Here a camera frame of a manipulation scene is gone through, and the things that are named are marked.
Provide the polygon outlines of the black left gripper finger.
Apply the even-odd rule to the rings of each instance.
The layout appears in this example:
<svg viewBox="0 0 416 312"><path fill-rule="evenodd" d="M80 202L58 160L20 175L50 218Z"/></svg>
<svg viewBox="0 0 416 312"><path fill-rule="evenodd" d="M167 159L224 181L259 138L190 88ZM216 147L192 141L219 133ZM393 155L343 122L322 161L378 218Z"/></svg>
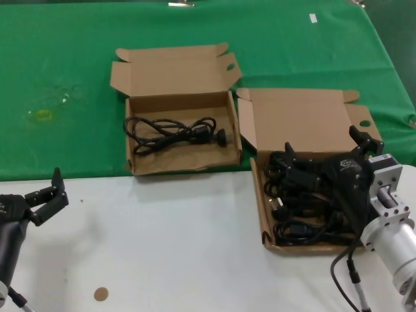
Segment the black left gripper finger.
<svg viewBox="0 0 416 312"><path fill-rule="evenodd" d="M31 222L35 226L41 226L47 222L50 218L59 213L65 206L69 204L68 196L66 192L62 191L58 193L54 198L45 203L41 208L32 212Z"/></svg>
<svg viewBox="0 0 416 312"><path fill-rule="evenodd" d="M65 185L60 168L55 168L49 187L26 194L25 201L28 205L52 205L65 202Z"/></svg>

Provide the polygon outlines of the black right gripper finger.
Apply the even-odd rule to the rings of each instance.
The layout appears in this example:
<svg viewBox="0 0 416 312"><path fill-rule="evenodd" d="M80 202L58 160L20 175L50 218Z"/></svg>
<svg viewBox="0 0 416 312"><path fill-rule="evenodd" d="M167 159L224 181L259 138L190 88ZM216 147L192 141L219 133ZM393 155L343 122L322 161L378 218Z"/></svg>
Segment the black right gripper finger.
<svg viewBox="0 0 416 312"><path fill-rule="evenodd" d="M289 142L285 143L286 178L291 183L306 188L309 191L319 191L324 188L322 178L322 159L312 159L295 152Z"/></svg>
<svg viewBox="0 0 416 312"><path fill-rule="evenodd" d="M348 133L356 143L356 147L348 153L349 159L366 161L383 153L384 143L372 138L368 132L359 131L356 126L351 125Z"/></svg>

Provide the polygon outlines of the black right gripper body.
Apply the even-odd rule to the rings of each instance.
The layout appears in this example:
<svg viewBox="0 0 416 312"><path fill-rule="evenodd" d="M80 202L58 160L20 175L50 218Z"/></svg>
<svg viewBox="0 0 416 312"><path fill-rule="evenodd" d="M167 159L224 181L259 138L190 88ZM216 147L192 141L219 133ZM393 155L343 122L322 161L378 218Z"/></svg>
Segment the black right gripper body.
<svg viewBox="0 0 416 312"><path fill-rule="evenodd" d="M357 235L362 234L371 215L365 161L364 154L353 151L330 155L321 160L321 172L330 181L333 198Z"/></svg>

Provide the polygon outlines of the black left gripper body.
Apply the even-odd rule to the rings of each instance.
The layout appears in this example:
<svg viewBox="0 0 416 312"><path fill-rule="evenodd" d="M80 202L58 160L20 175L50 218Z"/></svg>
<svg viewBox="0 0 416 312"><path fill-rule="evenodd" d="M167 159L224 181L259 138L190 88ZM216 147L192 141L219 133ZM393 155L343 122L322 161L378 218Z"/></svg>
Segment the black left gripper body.
<svg viewBox="0 0 416 312"><path fill-rule="evenodd" d="M1 195L1 282L11 283L29 223L28 194Z"/></svg>

